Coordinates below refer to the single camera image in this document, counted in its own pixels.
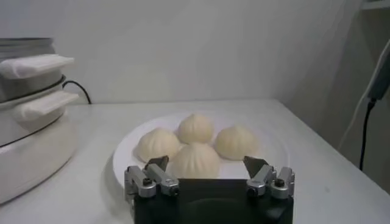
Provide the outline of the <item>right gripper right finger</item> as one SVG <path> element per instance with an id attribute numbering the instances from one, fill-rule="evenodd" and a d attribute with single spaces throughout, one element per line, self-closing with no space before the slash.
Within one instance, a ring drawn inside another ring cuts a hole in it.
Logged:
<path id="1" fill-rule="evenodd" d="M 279 173 L 264 159 L 245 156 L 243 163 L 250 178 L 246 181 L 247 196 L 261 197 L 267 191 L 272 198 L 284 200 L 293 198 L 295 173 L 290 167 L 282 167 Z"/>

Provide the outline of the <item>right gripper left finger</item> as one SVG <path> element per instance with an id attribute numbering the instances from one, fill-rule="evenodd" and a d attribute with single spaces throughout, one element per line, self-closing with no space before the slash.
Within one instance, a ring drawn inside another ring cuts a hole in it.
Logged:
<path id="1" fill-rule="evenodd" d="M 169 157 L 161 156 L 150 159 L 141 169 L 139 166 L 129 166 L 124 171 L 124 195 L 126 200 L 134 196 L 152 198 L 158 193 L 170 197 L 180 194 L 179 180 L 169 176 L 166 168 Z"/>

